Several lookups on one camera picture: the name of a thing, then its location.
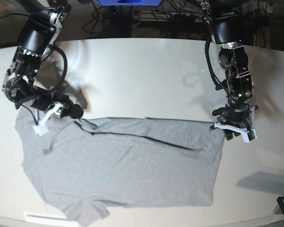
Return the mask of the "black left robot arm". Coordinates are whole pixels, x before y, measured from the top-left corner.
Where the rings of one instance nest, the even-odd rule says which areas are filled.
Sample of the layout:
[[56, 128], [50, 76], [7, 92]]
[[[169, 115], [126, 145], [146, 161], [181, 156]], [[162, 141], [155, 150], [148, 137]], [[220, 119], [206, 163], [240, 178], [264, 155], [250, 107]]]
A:
[[[241, 21], [237, 8], [245, 0], [201, 0], [196, 2], [201, 7], [202, 20], [208, 27], [209, 35], [205, 43], [205, 56], [211, 79], [216, 90], [226, 92], [227, 104], [212, 112], [217, 116], [217, 122], [211, 128], [228, 129], [232, 131], [251, 132], [255, 107], [250, 107], [248, 102], [252, 97], [253, 85], [248, 69], [248, 57], [241, 44]], [[111, 10], [110, 24], [115, 24], [116, 38], [132, 37], [132, 23], [134, 20], [134, 5], [146, 4], [146, 0], [121, 0], [115, 6], [109, 6], [108, 1], [99, 3], [105, 7], [106, 12]], [[222, 82], [215, 75], [209, 55], [210, 43], [221, 44], [219, 52], [219, 64], [225, 69], [226, 79]], [[74, 63], [88, 60], [86, 47], [76, 47], [71, 52], [71, 60]]]

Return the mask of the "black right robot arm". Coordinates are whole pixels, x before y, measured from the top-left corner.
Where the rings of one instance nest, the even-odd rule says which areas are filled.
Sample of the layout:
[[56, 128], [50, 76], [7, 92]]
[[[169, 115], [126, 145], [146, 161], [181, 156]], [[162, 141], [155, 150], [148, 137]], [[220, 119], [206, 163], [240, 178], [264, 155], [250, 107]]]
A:
[[[63, 23], [68, 17], [71, 6], [63, 3], [58, 7], [46, 7], [36, 0], [14, 0], [12, 4], [23, 10], [28, 17], [27, 23], [18, 38], [18, 48], [10, 68], [7, 70], [3, 91], [6, 97], [14, 102], [15, 107], [24, 107], [27, 110], [35, 109], [45, 112], [42, 119], [33, 114], [35, 133], [43, 136], [48, 132], [47, 120], [53, 115], [59, 117], [70, 116], [74, 119], [83, 115], [80, 106], [74, 104], [67, 95], [60, 92], [66, 77], [68, 67], [66, 54], [55, 45]], [[223, 1], [211, 3], [204, 1], [207, 23], [211, 42], [222, 46], [222, 54], [236, 61], [236, 52], [242, 49], [238, 33], [235, 32], [238, 20], [233, 11], [233, 5]], [[37, 75], [45, 54], [50, 51], [58, 52], [63, 59], [64, 69], [57, 84], [49, 90], [34, 87], [34, 78]]]

